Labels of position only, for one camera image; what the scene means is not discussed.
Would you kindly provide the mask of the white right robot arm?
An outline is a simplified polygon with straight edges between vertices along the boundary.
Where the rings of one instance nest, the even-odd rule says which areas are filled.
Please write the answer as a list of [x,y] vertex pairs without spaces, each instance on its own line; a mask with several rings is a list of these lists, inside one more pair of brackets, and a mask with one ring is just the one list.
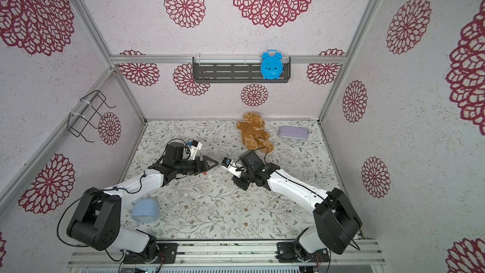
[[279,262],[309,262],[317,252],[342,255],[348,246],[360,248],[354,237],[362,221],[340,189],[326,191],[309,185],[274,163],[266,163],[253,150],[239,156],[238,160],[224,158],[221,166],[232,174],[234,184],[247,190],[251,184],[279,193],[300,205],[313,215],[314,226],[306,228],[289,245],[279,248]]

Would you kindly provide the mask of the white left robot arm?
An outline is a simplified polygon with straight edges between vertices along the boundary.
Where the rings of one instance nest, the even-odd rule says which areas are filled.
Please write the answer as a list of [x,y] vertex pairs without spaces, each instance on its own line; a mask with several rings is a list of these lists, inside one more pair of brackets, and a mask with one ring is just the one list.
[[68,223],[67,236],[77,241],[77,248],[121,250],[125,253],[124,262],[130,257],[138,263],[154,261],[160,254],[156,237],[122,226],[122,210],[178,176],[197,176],[217,167],[215,159],[198,155],[201,148],[196,140],[171,140],[161,158],[142,174],[105,189],[88,189],[73,202],[76,209]]

